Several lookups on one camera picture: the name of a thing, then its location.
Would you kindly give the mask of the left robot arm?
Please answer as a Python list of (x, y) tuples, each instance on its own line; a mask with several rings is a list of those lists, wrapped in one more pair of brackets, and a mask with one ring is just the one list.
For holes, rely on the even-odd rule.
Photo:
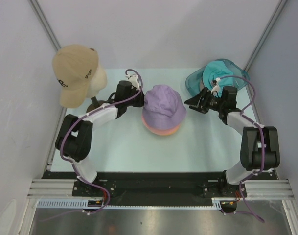
[(83, 190), (88, 195), (94, 196), (100, 191), (100, 183), (95, 180), (97, 171), (89, 157), (93, 131), (121, 117), (130, 106), (143, 107), (141, 88), (138, 79), (121, 80), (116, 91), (100, 107), (80, 117), (72, 114), (64, 117), (55, 148), (63, 160), (71, 163), (77, 177), (84, 182)]

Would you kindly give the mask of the purple hat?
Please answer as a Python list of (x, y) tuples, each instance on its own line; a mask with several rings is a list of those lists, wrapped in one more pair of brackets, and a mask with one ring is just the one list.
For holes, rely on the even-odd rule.
[(154, 129), (169, 130), (179, 126), (187, 110), (180, 94), (167, 85), (155, 85), (144, 96), (142, 116)]

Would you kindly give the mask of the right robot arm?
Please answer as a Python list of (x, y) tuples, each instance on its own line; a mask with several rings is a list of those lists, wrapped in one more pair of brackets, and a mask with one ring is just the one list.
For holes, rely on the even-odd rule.
[(204, 87), (199, 94), (184, 102), (190, 109), (202, 114), (209, 110), (217, 111), (219, 119), (242, 136), (240, 161), (226, 170), (226, 179), (218, 184), (222, 196), (230, 196), (235, 192), (235, 185), (280, 164), (277, 129), (255, 122), (237, 108), (237, 92), (236, 87), (226, 86), (218, 97)]

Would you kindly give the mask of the teal hat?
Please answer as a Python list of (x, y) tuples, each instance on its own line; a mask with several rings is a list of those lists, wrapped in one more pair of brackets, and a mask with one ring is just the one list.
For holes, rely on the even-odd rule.
[(227, 68), (223, 61), (215, 60), (205, 66), (202, 75), (202, 82), (205, 87), (212, 89), (214, 80), (233, 75), (234, 73)]

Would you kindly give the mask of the pink bucket hat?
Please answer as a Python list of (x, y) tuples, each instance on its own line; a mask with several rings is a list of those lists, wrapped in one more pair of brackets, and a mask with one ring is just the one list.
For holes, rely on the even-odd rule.
[(166, 130), (161, 130), (161, 129), (156, 129), (156, 128), (153, 128), (153, 127), (150, 127), (146, 121), (144, 120), (144, 117), (141, 116), (141, 121), (142, 121), (142, 124), (150, 131), (152, 132), (153, 134), (155, 135), (159, 135), (159, 136), (170, 136), (170, 135), (173, 135), (175, 134), (181, 127), (181, 125), (178, 125), (174, 128), (171, 128), (171, 129), (166, 129)]

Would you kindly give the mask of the tan baseball cap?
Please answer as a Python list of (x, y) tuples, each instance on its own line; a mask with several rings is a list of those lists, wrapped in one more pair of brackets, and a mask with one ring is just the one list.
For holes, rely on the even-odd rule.
[(83, 45), (68, 45), (56, 52), (52, 67), (61, 86), (61, 106), (77, 108), (85, 101), (98, 65), (97, 51)]

